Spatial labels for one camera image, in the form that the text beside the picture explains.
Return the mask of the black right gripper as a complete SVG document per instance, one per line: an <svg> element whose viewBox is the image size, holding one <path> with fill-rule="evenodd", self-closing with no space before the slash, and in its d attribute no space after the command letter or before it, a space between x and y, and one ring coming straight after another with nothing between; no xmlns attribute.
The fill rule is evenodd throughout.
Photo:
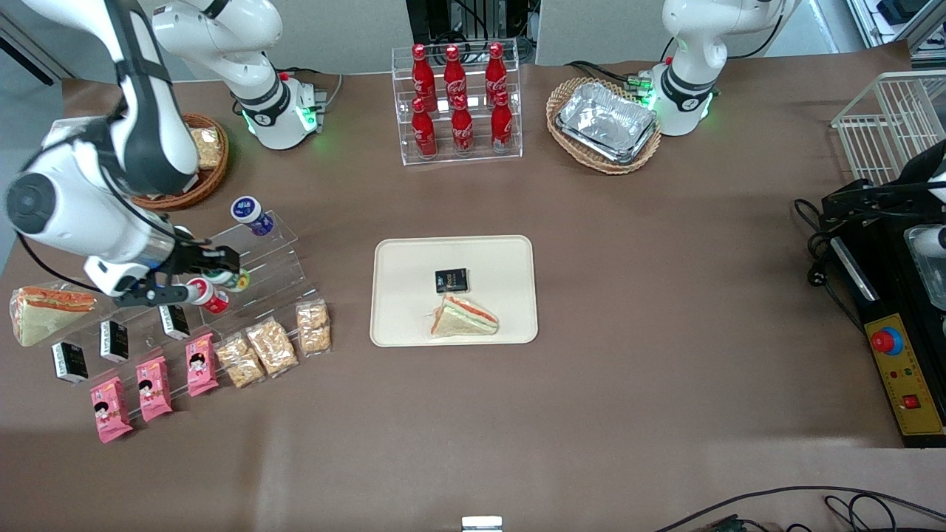
<svg viewBox="0 0 946 532"><path fill-rule="evenodd" d="M213 275L226 272L239 275L240 255L232 248L176 243L172 252L151 271L151 285L142 282L119 282L115 286L116 307L158 307L186 303L190 292L185 285L169 285L173 276Z"/></svg>

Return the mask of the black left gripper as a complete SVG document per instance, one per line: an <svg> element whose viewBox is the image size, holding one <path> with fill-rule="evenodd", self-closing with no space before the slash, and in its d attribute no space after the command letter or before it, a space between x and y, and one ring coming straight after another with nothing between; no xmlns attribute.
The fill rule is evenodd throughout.
<svg viewBox="0 0 946 532"><path fill-rule="evenodd" d="M929 182L944 182L945 141L913 156L903 166L898 179L890 185L919 185ZM879 199L885 199L885 208L902 212L944 212L944 188L931 191L895 191L892 186L873 185L868 180L854 180L821 199L821 225L841 225L847 221L866 221L887 216L877 207Z"/></svg>

